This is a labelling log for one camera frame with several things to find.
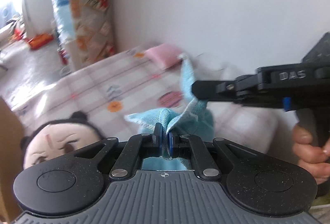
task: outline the cardboard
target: cardboard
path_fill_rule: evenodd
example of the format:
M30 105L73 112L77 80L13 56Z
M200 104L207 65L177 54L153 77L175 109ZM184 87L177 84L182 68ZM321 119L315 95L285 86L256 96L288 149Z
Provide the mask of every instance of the cardboard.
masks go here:
M0 221L11 222L21 210L13 192L15 177L23 170L19 143L24 128L0 97Z

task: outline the pink pillow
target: pink pillow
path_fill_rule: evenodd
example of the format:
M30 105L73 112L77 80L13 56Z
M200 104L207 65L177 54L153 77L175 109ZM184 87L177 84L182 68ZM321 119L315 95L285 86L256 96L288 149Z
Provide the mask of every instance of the pink pillow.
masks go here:
M175 45L164 43L146 50L145 55L160 69L167 69L181 61L178 58L181 53L182 51Z

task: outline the gray ribbed surface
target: gray ribbed surface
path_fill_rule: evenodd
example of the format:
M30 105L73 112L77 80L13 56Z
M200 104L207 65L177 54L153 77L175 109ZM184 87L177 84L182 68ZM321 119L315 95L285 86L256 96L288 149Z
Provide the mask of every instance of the gray ribbed surface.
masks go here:
M307 213L267 218L231 202L216 182L196 178L192 171L137 171L127 181L110 184L104 196L77 215L42 219L23 214L17 224L316 224Z

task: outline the crosshair symbol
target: crosshair symbol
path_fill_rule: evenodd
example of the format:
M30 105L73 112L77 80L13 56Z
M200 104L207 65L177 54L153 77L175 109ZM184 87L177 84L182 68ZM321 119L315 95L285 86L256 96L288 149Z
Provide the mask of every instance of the crosshair symbol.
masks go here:
M169 176L169 174L168 173L166 173L166 172L164 172L164 173L161 173L160 174L162 177L168 177Z

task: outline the human hand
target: human hand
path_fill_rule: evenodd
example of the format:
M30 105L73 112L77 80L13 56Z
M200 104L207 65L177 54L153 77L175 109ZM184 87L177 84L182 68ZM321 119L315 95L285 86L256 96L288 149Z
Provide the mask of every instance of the human hand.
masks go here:
M292 138L295 142L292 150L300 158L298 165L311 173L317 184L327 181L330 177L330 164L325 161L330 157L330 139L322 148L313 147L311 133L297 124L292 130Z

